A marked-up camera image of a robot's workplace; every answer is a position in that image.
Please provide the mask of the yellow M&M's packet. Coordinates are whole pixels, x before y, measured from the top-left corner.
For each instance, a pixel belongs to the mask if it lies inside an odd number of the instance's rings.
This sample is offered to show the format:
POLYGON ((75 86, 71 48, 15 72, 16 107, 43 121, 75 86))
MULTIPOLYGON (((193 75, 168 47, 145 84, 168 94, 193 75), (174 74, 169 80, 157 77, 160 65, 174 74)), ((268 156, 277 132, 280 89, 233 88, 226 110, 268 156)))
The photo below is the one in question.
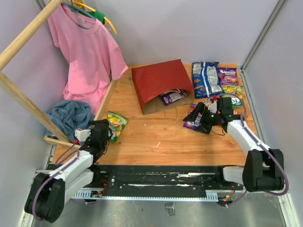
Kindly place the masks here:
POLYGON ((214 103, 214 100, 213 100, 211 97, 207 98, 207 99, 203 102, 203 104, 204 104, 207 108, 209 108, 213 103, 214 103))

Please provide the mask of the green snack packet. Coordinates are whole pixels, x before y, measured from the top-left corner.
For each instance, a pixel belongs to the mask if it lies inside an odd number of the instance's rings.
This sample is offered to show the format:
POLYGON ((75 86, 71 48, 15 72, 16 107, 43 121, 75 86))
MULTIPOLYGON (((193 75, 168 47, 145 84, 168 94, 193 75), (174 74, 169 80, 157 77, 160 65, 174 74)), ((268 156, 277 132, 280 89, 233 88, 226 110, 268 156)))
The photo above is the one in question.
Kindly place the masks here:
POLYGON ((223 97, 230 97, 232 99, 232 107, 240 107, 242 104, 242 90, 243 86, 231 86, 231 85, 222 85, 222 88, 227 95, 223 95, 223 97))
POLYGON ((122 130, 129 122, 129 118, 123 116, 120 113, 108 111, 107 120, 109 122, 109 128, 112 131, 111 141, 117 142, 122 130))

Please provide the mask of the blue Doritos chip bag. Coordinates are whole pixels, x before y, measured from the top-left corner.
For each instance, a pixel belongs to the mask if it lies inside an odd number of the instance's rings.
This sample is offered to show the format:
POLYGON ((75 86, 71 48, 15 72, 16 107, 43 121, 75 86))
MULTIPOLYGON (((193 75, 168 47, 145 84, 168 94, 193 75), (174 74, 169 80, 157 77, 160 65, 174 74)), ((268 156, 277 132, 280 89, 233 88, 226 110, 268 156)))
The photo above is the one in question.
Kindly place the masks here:
POLYGON ((218 62, 192 63, 195 99, 222 95, 224 90, 218 77, 218 62))

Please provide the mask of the red paper bag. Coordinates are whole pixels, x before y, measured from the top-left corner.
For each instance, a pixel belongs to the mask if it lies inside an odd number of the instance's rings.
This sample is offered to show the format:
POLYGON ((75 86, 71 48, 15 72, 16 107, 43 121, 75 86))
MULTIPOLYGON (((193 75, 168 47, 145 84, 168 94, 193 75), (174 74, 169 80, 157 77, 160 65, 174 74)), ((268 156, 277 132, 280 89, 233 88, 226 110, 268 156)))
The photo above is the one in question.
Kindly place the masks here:
POLYGON ((194 101, 194 88, 180 59, 132 68, 132 79, 142 114, 176 108, 194 101), (159 95, 174 89, 186 97, 165 106, 159 95))

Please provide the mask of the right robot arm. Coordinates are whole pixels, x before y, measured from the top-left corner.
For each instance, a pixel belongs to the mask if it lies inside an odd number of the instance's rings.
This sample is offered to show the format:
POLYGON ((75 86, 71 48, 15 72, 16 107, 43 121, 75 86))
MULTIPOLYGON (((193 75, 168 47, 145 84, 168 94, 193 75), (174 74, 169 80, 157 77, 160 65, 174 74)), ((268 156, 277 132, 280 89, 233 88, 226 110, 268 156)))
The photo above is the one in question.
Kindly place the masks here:
POLYGON ((210 104, 200 102, 183 120, 200 122, 194 129, 209 134, 214 126, 232 136, 246 154, 243 167, 223 166, 214 178, 219 189, 226 189, 232 182, 239 183, 249 192, 267 192, 284 195, 288 192, 289 181, 284 171, 284 155, 279 149, 266 145, 245 122, 245 115, 235 114, 232 98, 213 97, 210 104))

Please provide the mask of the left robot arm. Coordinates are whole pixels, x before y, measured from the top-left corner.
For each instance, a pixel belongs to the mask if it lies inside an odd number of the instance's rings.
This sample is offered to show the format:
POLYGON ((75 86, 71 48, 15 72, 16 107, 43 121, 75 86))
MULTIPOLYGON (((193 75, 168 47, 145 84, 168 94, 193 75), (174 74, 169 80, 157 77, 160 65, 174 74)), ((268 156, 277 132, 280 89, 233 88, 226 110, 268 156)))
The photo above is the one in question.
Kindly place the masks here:
POLYGON ((106 153, 112 131, 107 119, 90 121, 89 125, 91 129, 75 130, 83 145, 69 155, 69 161, 48 174, 35 176, 24 207, 34 219, 55 222, 75 193, 86 185, 101 183, 96 162, 106 153))

